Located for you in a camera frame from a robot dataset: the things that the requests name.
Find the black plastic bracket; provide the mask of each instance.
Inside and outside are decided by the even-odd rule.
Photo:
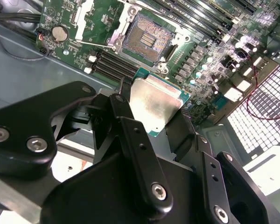
[[[239,162],[226,152],[219,153],[217,160],[222,166],[231,211],[239,222],[280,224],[280,213]]]
[[[92,87],[73,82],[0,109],[0,128],[7,137],[0,141],[0,174],[23,179],[44,176],[56,155],[56,139],[66,115],[90,104],[95,96]],[[44,140],[45,150],[29,150],[31,138]]]
[[[173,207],[173,196],[143,124],[133,119],[130,105],[122,95],[112,94],[104,111],[101,124],[93,130],[94,162],[122,153],[136,210],[148,220],[162,219]],[[46,210],[53,210],[51,206],[64,196],[63,184],[58,189],[48,197]]]
[[[179,110],[166,126],[166,131],[169,144],[177,154],[177,161],[196,173],[197,192],[201,197],[201,201],[197,202],[200,205],[196,208],[197,213],[202,213],[200,217],[205,218],[201,222],[220,224],[223,219],[228,223],[239,223],[233,218],[229,207],[220,163],[212,157],[207,139],[195,133],[190,117]],[[222,215],[225,219],[218,216],[216,208],[224,211]]]

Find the screw hole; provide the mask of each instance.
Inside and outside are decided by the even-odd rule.
[[[140,147],[140,149],[142,149],[142,150],[146,150],[146,146],[145,146],[144,144],[142,144],[142,143],[139,145],[139,147]]]
[[[219,214],[221,217],[225,218],[225,214],[223,212],[220,211]]]
[[[122,98],[121,95],[116,95],[116,99],[120,102],[124,102],[125,100]]]
[[[136,133],[140,133],[140,130],[138,129],[138,128],[134,128],[134,132],[136,132]]]
[[[214,175],[212,175],[212,178],[214,179],[214,181],[216,181],[216,182],[218,182],[219,181],[219,179],[216,177],[216,176],[214,176]]]

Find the circuit board component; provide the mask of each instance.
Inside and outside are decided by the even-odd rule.
[[[148,17],[138,14],[124,41],[123,48],[143,56],[150,62],[160,61],[165,49],[174,38],[169,30]]]

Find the perforated metal panel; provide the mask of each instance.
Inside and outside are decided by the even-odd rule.
[[[258,117],[280,116],[280,66],[251,96],[249,106]],[[266,151],[280,142],[280,119],[267,121],[253,118],[246,110],[246,102],[228,120],[247,153],[259,146]]]

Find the green circuit board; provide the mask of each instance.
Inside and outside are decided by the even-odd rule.
[[[191,95],[192,106],[189,107],[189,110],[195,124],[203,122],[212,110],[219,110],[228,101],[222,95],[215,95],[213,92],[214,86],[218,88],[220,83],[229,81],[234,75],[234,72],[222,65],[224,58],[227,56],[235,58],[241,67],[249,63],[247,58],[237,56],[234,41],[239,40],[244,35],[246,36],[244,44],[251,43],[260,49],[265,48],[268,34],[280,21],[280,1],[276,0],[245,1],[254,7],[252,13],[236,4],[236,1],[230,0],[177,0],[176,4],[168,0],[137,1],[150,8],[143,7],[138,11],[134,21],[139,20],[140,16],[144,16],[147,18],[146,22],[152,21],[166,33],[172,33],[172,38],[177,33],[176,26],[172,25],[172,21],[187,28],[189,41],[175,48],[170,60],[166,61],[168,71],[164,72],[164,70],[151,69],[155,64],[152,60],[147,59],[148,54],[145,57],[128,48],[122,50],[124,54],[119,54],[114,52],[114,49],[106,47],[114,31],[120,25],[119,19],[125,5],[123,1],[94,0],[91,10],[85,14],[86,26],[83,32],[83,42],[105,47],[78,42],[75,39],[78,26],[74,21],[79,8],[87,1],[89,0],[44,1],[40,27],[52,32],[54,27],[62,26],[67,31],[67,38],[62,42],[56,41],[52,35],[44,37],[44,41],[52,50],[52,56],[85,71],[88,67],[94,66],[88,60],[90,52],[92,50],[103,51],[137,69],[144,67],[151,70]],[[222,27],[220,23],[230,27],[228,29]],[[133,28],[134,23],[131,22],[126,31],[125,45],[129,44],[127,38],[129,32],[132,33]],[[163,42],[161,50],[164,49],[163,52],[169,51],[170,44],[166,45],[165,41]],[[42,44],[38,41],[37,45],[41,47]],[[262,55],[259,52],[252,52],[249,57],[254,54]],[[212,61],[207,61],[207,57],[211,57]],[[207,65],[207,69],[202,69],[203,64]],[[198,71],[201,72],[199,77],[196,76]],[[95,69],[89,75],[96,76],[113,85],[118,84],[118,80],[107,77]],[[211,78],[212,75],[218,77],[217,83]]]

